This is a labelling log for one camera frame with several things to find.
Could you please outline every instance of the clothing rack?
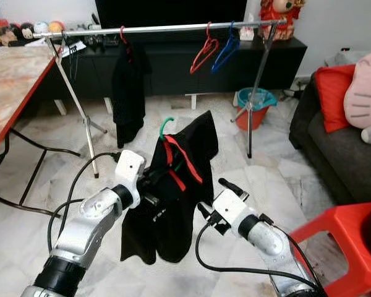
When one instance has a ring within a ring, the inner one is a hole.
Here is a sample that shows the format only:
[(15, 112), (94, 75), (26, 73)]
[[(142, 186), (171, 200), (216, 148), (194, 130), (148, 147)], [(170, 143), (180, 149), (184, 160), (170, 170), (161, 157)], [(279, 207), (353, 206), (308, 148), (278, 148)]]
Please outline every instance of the clothing rack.
[[(267, 39), (263, 37), (263, 43), (264, 43), (264, 54), (261, 58), (260, 65), (258, 67), (257, 76), (254, 81), (254, 87), (253, 92), (251, 94), (250, 100), (246, 103), (245, 107), (241, 109), (238, 114), (236, 114), (236, 117), (231, 120), (233, 123), (238, 117), (240, 117), (243, 113), (246, 111), (248, 112), (248, 131), (247, 131), (247, 138), (248, 138), (248, 147), (247, 147), (247, 156), (249, 158), (252, 158), (252, 102), (255, 96), (255, 92), (258, 89), (258, 86), (260, 84), (260, 80), (265, 68), (265, 64), (267, 63), (268, 55), (272, 46), (273, 37), (275, 35), (276, 29), (278, 25), (284, 25), (286, 24), (286, 20), (262, 20), (258, 22), (235, 22), (233, 23), (233, 28), (241, 28), (241, 27), (253, 27), (253, 28), (261, 28), (265, 26), (271, 26), (270, 33)], [(229, 28), (231, 26), (231, 22), (226, 23), (210, 23), (209, 29), (222, 29), (222, 28)], [(62, 51), (57, 52), (55, 47), (52, 44), (51, 39), (52, 38), (62, 38), (65, 37), (77, 37), (77, 36), (88, 36), (88, 35), (110, 35), (110, 34), (126, 34), (126, 33), (156, 33), (156, 32), (181, 32), (181, 31), (192, 31), (192, 30), (203, 30), (208, 27), (208, 24), (192, 24), (192, 25), (170, 25), (170, 26), (152, 26), (152, 27), (135, 27), (135, 28), (110, 28), (110, 29), (100, 29), (100, 30), (77, 30), (77, 31), (62, 31), (62, 32), (48, 32), (48, 33), (34, 33), (34, 38), (45, 38), (48, 46), (51, 48), (53, 53), (56, 55), (56, 64), (58, 65), (59, 72), (61, 73), (67, 88), (70, 91), (70, 94), (72, 95), (72, 98), (75, 102), (76, 107), (78, 108), (81, 117), (83, 118), (84, 125), (86, 128), (87, 133), (87, 140), (88, 140), (88, 146), (90, 151), (91, 158), (94, 157), (95, 153), (93, 150), (93, 143), (92, 143), (92, 137), (90, 132), (90, 126), (93, 126), (97, 129), (99, 129), (102, 132), (107, 132), (105, 129), (94, 123), (90, 120), (90, 118), (85, 114), (82, 105), (80, 104), (72, 86), (69, 82), (69, 79), (66, 76), (66, 73), (61, 65), (62, 62)], [(64, 47), (64, 40), (62, 41), (61, 48)], [(95, 174), (95, 177), (99, 177), (99, 173), (96, 167), (95, 162), (92, 163), (93, 165), (93, 172)]]

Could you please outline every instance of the sofa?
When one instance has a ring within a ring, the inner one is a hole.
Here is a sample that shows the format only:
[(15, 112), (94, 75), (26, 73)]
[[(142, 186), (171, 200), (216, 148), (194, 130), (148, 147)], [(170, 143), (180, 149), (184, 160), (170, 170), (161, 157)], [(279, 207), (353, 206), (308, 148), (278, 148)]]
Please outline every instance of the sofa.
[(338, 204), (371, 201), (371, 144), (362, 141), (360, 132), (347, 127), (326, 133), (312, 75), (292, 119), (289, 140), (303, 150)]

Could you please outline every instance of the black garment on hanger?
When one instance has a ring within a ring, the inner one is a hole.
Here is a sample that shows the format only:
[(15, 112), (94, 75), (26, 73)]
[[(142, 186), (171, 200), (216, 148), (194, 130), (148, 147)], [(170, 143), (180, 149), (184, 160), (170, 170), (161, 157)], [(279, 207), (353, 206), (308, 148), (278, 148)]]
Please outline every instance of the black garment on hanger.
[(149, 192), (160, 203), (156, 207), (142, 199), (128, 210), (122, 224), (121, 260), (136, 255), (154, 264), (157, 251), (162, 259), (179, 262), (191, 245), (195, 206), (213, 202), (210, 160), (218, 153), (218, 141), (210, 111), (166, 137), (172, 143), (158, 139), (147, 173), (154, 184)]
[(117, 146), (132, 141), (143, 127), (145, 101), (143, 90), (143, 48), (119, 44), (120, 55), (111, 78), (113, 121), (117, 126)]

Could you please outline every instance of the television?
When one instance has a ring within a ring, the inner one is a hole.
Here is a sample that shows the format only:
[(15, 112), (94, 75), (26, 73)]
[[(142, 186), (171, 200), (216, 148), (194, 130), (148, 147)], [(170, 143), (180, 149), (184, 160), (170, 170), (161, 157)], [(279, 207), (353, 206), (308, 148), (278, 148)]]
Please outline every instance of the television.
[[(243, 21), (247, 0), (219, 2), (214, 0), (95, 0), (102, 28), (148, 27), (162, 25), (204, 24), (209, 21)], [(182, 38), (200, 40), (204, 32), (165, 32), (150, 34), (152, 40)]]

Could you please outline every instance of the green hanger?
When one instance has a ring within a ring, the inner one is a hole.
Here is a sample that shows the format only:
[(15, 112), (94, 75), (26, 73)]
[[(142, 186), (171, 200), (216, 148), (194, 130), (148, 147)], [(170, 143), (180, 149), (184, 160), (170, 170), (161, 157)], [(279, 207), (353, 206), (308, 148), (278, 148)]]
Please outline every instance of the green hanger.
[(162, 141), (165, 140), (165, 137), (163, 136), (163, 128), (165, 127), (166, 123), (169, 122), (169, 121), (174, 121), (174, 118), (172, 118), (172, 117), (166, 118), (166, 119), (163, 121), (163, 123), (162, 123), (162, 125), (161, 125), (161, 127), (160, 127), (160, 139), (161, 139)]

